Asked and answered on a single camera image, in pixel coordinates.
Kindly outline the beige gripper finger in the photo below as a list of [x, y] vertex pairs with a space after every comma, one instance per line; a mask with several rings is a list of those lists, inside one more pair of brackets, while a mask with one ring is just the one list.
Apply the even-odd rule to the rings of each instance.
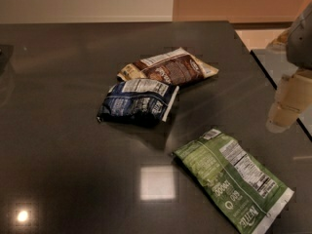
[[312, 104], [312, 70], [298, 69], [293, 75], [284, 74], [278, 84], [266, 128], [274, 134], [287, 130]]

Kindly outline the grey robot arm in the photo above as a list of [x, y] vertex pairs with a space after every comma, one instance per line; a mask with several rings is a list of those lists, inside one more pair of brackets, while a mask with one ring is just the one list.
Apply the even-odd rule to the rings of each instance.
[[283, 75], [272, 103], [266, 128], [271, 133], [287, 130], [312, 104], [312, 3], [279, 38], [287, 61], [297, 67], [292, 75]]

